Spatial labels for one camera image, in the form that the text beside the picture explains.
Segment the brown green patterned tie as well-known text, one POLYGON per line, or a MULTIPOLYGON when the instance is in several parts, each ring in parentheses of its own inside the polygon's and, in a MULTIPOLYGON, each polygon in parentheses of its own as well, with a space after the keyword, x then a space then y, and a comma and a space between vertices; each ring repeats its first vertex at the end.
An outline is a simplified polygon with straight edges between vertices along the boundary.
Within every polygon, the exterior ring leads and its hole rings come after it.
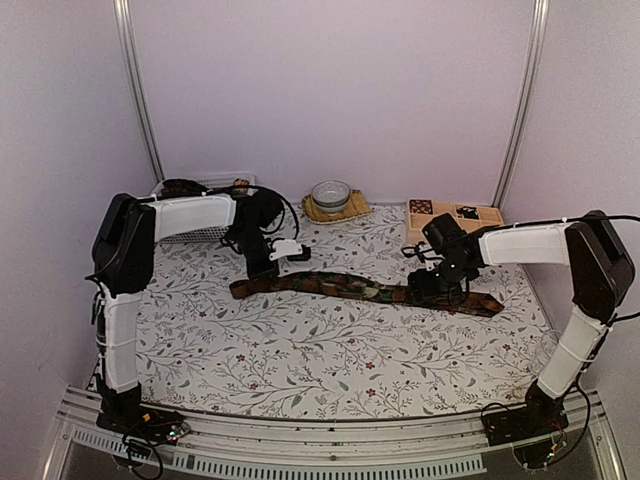
POLYGON ((383 305, 440 310, 491 318, 504 310, 504 305, 488 293, 471 292, 461 305, 420 307, 408 301, 406 285, 382 284, 362 276, 335 272, 296 272, 276 278, 245 279, 233 282, 230 292, 235 299, 259 293, 293 291, 333 298, 367 301, 383 305))

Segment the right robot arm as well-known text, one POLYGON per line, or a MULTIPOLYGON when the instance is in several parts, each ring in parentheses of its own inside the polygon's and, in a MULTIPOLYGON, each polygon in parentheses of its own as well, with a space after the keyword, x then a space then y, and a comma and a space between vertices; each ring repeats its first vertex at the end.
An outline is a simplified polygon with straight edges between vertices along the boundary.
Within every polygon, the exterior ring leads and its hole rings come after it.
POLYGON ((473 303, 468 284, 481 269, 505 264, 557 264, 569 268, 572 310, 550 360, 525 395, 521 408, 504 407, 481 417, 492 445, 524 440, 564 428, 563 401, 593 362, 616 311, 635 278, 635 266, 613 217, 593 210, 581 217, 483 227, 465 232, 449 214, 423 229, 436 255, 430 269, 408 276, 410 300, 420 306, 473 303))

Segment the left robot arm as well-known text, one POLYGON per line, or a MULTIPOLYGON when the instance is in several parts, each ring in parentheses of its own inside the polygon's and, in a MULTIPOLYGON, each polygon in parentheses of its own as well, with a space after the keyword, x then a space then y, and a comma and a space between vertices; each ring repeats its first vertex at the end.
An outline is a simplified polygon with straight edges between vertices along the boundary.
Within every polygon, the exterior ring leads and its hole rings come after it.
POLYGON ((270 237, 269 226, 292 208, 267 187, 208 189, 183 179, 168 182, 148 197, 113 197, 92 247, 94 270, 87 277, 98 288, 92 322, 102 420, 128 434, 141 433, 149 423, 136 367, 137 314, 153 276, 156 244, 175 235, 220 228, 224 245, 244 257, 250 278, 275 277, 280 259, 306 261, 311 255, 297 238, 270 237))

